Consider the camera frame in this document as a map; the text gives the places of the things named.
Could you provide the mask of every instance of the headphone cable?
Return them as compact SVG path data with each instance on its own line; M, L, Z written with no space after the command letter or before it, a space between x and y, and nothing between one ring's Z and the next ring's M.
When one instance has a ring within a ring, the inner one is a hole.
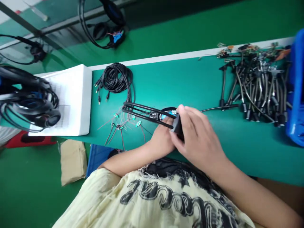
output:
M100 90L104 88L108 91L106 101L109 99L110 93L120 93L124 90L128 90L126 102L132 102L132 93L130 85L132 84L134 91L135 102L135 89L133 82L133 73L125 65L121 63L113 63L106 67L101 77L94 84L97 87L98 103L100 104Z

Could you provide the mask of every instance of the headset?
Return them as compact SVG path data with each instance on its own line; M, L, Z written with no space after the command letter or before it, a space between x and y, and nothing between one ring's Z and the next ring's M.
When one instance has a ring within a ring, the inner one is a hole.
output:
M9 61L12 61L14 63L17 63L17 64L22 64L22 65L31 65L33 63L37 63L38 61L42 61L44 60L44 58L46 57L46 52L43 50L43 45L38 43L38 42L33 42L33 41L30 41L28 39L25 39L21 36L11 36L11 35L4 35L4 34L0 34L0 37L10 37L10 38L13 38L13 39L16 39L16 40L19 40L20 42L22 43L25 43L25 44L28 44L30 45L30 50L29 52L31 53L31 55L34 57L34 59L28 63L21 63L21 62L17 62L17 61L14 61L14 60L11 60L7 57L5 57L3 54L0 53L0 56L2 56L3 58L9 60Z
M110 0L100 0L103 4L104 11L109 17L109 19L116 24L114 27L110 27L107 22L100 22L97 24L86 24L84 18L84 5L85 0L79 0L78 15L80 24L88 37L88 39L97 47L102 49L117 48L125 40L125 30L126 25L125 18L120 11L120 9L115 5L115 3ZM90 34L88 28L94 27L93 35ZM105 46L100 46L96 40L102 40L109 36L109 43Z
M59 99L51 84L24 70L0 66L0 116L16 128L41 132L61 118ZM16 122L16 118L41 129L33 130Z

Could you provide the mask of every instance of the green floor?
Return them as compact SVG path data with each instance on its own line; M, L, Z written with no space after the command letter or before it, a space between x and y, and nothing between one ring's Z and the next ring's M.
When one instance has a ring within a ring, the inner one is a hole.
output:
M84 182L61 187L57 144L4 149L0 173L0 226L6 228L52 227Z
M301 0L248 0L133 30L117 50L81 44L54 51L66 67L127 61L294 36L304 25ZM79 61L71 61L66 53ZM42 73L41 63L16 65ZM62 70L50 61L46 71ZM71 203L83 180L61 187L57 145L5 149L0 153L1 227L51 227Z

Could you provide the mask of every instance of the blue bin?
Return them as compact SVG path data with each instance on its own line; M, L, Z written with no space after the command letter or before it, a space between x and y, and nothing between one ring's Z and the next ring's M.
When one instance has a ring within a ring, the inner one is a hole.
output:
M288 109L286 134L298 145L304 147L304 103L301 102L304 65L304 29L297 33L295 42L291 46L292 65L289 72L289 83L294 92L287 97L293 106Z
M86 178L88 178L91 173L98 168L98 166L108 159L112 150L114 150L114 148L91 144Z

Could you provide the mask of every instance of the person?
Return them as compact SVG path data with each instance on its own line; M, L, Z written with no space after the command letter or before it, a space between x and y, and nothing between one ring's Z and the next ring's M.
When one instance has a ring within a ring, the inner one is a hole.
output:
M204 114L183 105L177 112L184 142L159 125L149 142L101 164L53 227L303 226L229 161ZM165 158L175 147L190 163Z

